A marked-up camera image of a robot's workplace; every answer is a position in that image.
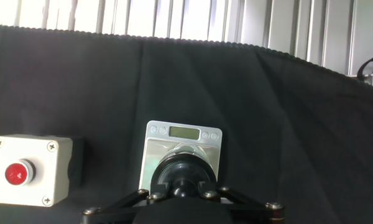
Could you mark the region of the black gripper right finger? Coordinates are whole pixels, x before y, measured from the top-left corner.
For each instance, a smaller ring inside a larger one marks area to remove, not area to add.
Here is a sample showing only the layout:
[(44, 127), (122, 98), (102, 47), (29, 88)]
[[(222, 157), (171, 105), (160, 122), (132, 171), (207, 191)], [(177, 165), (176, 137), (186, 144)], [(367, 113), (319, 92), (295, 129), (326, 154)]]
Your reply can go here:
[(233, 223), (285, 224), (285, 206), (278, 202), (260, 203), (227, 186), (200, 182), (200, 198), (220, 205)]

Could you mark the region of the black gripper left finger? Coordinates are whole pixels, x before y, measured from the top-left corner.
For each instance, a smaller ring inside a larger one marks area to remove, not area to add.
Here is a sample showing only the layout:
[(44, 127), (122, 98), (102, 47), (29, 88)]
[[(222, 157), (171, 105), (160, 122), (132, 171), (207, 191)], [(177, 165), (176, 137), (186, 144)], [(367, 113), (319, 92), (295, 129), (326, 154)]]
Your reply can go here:
[(151, 190), (138, 189), (108, 207), (90, 207), (81, 213), (81, 224), (132, 223), (146, 206), (167, 198), (167, 184), (153, 185)]

